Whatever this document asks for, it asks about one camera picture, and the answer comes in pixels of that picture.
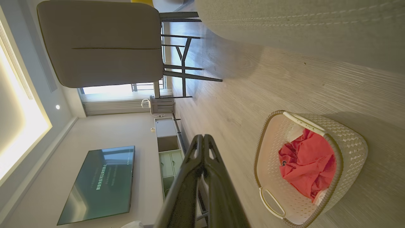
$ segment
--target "television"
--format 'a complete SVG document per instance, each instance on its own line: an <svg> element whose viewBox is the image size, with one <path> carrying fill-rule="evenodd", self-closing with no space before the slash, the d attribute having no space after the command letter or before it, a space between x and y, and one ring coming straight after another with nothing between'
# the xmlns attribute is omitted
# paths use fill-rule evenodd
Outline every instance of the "television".
<svg viewBox="0 0 405 228"><path fill-rule="evenodd" d="M135 147L89 151L57 225L128 213Z"/></svg>

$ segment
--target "fabric stitching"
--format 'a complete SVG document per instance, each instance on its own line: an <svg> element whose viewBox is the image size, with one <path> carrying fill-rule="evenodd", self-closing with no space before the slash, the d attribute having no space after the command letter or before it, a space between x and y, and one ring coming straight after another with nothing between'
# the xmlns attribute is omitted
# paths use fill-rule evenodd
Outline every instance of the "fabric stitching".
<svg viewBox="0 0 405 228"><path fill-rule="evenodd" d="M341 10L341 11L333 11L333 12L325 12L325 13L311 13L311 14L301 14L301 15L292 15L292 16L278 16L278 17L254 17L254 18L241 18L241 19L228 19L228 20L213 20L213 21L207 21L207 22L230 22L230 21L243 21L243 20L255 20L255 19L274 19L274 18L290 18L290 17L308 17L308 16L314 16L314 15L326 15L326 14L336 14L336 13L351 13L353 11L362 11L365 9L373 9L375 7L384 7L389 4L395 4L398 2L401 2L402 0L395 0L392 2L386 2L380 5L373 5L369 7L362 7L358 9L350 9L350 10Z"/></svg>
<svg viewBox="0 0 405 228"><path fill-rule="evenodd" d="M395 17L402 17L404 16L405 13L402 14L397 14L395 15ZM379 17L379 18L372 18L372 19L364 19L364 20L360 20L360 21L350 21L350 22L328 22L328 23L312 23L312 24L210 24L210 25L235 25L235 26L310 26L310 25L330 25L330 24L354 24L354 23L358 23L358 22L368 22L368 21L372 21L372 22L377 22L377 21L381 21L381 20L386 20L386 19L390 19L393 18L394 15L392 16L387 16L387 17Z"/></svg>

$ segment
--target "floor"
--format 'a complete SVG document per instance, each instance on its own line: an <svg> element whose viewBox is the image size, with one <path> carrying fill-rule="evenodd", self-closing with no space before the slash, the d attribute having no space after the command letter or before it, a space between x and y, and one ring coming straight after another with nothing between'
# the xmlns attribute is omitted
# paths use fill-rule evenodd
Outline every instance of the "floor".
<svg viewBox="0 0 405 228"><path fill-rule="evenodd" d="M363 135L369 146L351 189L310 227L402 227L403 75L236 43L202 23L171 23L170 33L203 37L192 41L186 65L204 70L188 73L224 80L187 80L193 97L175 100L176 117L188 140L196 134L214 137L252 227L287 227L263 206L253 170L264 121L276 110L324 115ZM171 63L180 64L175 50ZM180 78L173 78L173 92L181 96Z"/></svg>

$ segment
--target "curtain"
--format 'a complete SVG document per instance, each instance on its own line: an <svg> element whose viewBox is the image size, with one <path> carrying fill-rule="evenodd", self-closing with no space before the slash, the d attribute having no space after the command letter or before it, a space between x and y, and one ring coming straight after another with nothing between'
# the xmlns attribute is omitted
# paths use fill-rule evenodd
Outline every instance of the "curtain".
<svg viewBox="0 0 405 228"><path fill-rule="evenodd" d="M171 89L161 89L161 96L171 96ZM139 90L123 93L81 94L81 100L87 116L132 112L150 112L142 108L143 99L154 96L153 90Z"/></svg>

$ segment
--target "white plastic basket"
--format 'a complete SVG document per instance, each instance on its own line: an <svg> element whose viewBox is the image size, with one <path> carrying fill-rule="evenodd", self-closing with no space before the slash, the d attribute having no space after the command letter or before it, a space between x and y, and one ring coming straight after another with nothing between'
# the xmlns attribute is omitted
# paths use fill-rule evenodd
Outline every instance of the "white plastic basket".
<svg viewBox="0 0 405 228"><path fill-rule="evenodd" d="M288 142L289 132L297 125L322 135L336 156L335 176L319 206L301 195L280 173L278 152ZM290 227L307 227L349 190L363 167L367 153L363 137L336 121L315 114L294 114L283 110L273 112L264 124L254 166L262 202L269 212ZM274 202L268 202L264 192Z"/></svg>

